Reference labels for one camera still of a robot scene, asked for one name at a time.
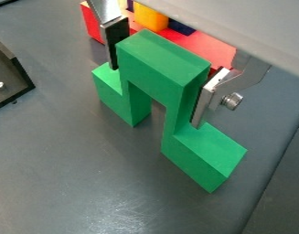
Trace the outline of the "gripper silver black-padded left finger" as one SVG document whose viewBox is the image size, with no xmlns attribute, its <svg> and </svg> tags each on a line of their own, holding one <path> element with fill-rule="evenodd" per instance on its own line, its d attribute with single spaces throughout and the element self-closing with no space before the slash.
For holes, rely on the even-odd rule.
<svg viewBox="0 0 299 234">
<path fill-rule="evenodd" d="M 105 42 L 107 61 L 112 69 L 119 68 L 115 45 L 129 37 L 128 17 L 121 14 L 117 0 L 87 0 L 99 23 Z"/>
</svg>

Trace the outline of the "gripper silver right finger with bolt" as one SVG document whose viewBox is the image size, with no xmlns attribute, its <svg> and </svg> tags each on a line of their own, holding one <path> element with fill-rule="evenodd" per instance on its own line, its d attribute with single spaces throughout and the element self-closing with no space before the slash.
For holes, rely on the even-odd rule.
<svg viewBox="0 0 299 234">
<path fill-rule="evenodd" d="M 200 89 L 191 124 L 199 128 L 222 105 L 234 111 L 243 100 L 238 92 L 258 84 L 271 65 L 243 50 L 235 51 L 232 68 L 220 68 Z"/>
</svg>

